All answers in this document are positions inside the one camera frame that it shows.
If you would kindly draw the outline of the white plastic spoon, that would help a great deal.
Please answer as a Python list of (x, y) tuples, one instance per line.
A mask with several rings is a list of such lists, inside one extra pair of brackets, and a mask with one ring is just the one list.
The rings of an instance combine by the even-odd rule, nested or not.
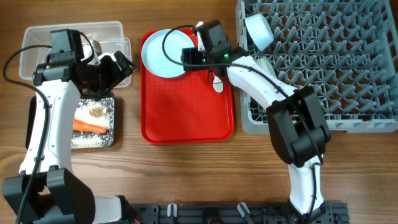
[(214, 91), (217, 93), (222, 93), (224, 90), (223, 81), (216, 76), (211, 70), (208, 71), (208, 81), (210, 81), (210, 76), (213, 76), (212, 86)]

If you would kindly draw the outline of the light blue plate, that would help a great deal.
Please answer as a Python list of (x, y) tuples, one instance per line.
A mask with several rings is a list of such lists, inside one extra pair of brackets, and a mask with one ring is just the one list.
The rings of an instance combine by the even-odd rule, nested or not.
[[(185, 73), (182, 65), (171, 62), (163, 53), (162, 43), (170, 29), (157, 31), (144, 42), (141, 58), (148, 71), (160, 78), (177, 78)], [(187, 34), (179, 30), (169, 34), (165, 41), (167, 55), (179, 63), (182, 62), (182, 49), (194, 47), (194, 43)]]

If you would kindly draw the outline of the brown food scrap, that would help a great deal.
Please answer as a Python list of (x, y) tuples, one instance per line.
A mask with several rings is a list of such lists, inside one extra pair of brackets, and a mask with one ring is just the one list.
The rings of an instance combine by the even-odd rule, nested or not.
[(100, 118), (107, 113), (107, 108), (90, 108), (89, 114), (94, 118)]

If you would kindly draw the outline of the green bowl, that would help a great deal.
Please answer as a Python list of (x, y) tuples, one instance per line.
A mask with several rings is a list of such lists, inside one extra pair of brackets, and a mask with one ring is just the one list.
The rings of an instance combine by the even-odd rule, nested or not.
[(256, 59), (256, 63), (266, 72), (270, 73), (273, 77), (276, 77), (273, 66), (266, 58)]

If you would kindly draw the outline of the light blue bowl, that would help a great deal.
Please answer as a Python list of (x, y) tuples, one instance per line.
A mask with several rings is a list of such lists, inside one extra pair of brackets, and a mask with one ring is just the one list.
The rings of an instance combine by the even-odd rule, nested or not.
[(246, 29), (254, 45), (260, 50), (265, 50), (274, 41), (274, 35), (269, 23), (262, 14), (255, 14), (245, 18)]

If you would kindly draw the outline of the orange carrot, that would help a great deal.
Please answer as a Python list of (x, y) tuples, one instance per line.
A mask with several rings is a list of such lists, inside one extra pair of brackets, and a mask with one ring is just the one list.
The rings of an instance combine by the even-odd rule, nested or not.
[(81, 132), (88, 132), (88, 133), (98, 133), (98, 134), (106, 134), (107, 129), (101, 126), (97, 126), (94, 124), (85, 123), (83, 121), (79, 121), (75, 119), (73, 121), (73, 130), (74, 131), (81, 131)]

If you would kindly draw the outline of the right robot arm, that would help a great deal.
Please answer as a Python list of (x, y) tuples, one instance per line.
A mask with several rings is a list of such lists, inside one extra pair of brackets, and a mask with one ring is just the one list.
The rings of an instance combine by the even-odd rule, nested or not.
[(331, 134), (315, 90), (310, 86), (297, 89), (278, 80), (240, 47), (217, 59), (195, 47), (184, 48), (180, 58), (185, 70), (210, 69), (227, 76), (230, 84), (265, 109), (271, 143), (289, 168), (289, 203), (302, 223), (316, 220), (324, 204), (320, 168)]

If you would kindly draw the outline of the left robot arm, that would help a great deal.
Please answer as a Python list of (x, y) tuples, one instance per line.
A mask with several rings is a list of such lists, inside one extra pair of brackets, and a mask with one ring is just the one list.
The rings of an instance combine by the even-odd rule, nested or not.
[(18, 223), (137, 223), (122, 195), (96, 197), (72, 171), (75, 111), (83, 90), (105, 96), (136, 66), (123, 53), (99, 64), (74, 51), (53, 51), (38, 65), (31, 88), (36, 93), (28, 151), (17, 176), (5, 179), (2, 194)]

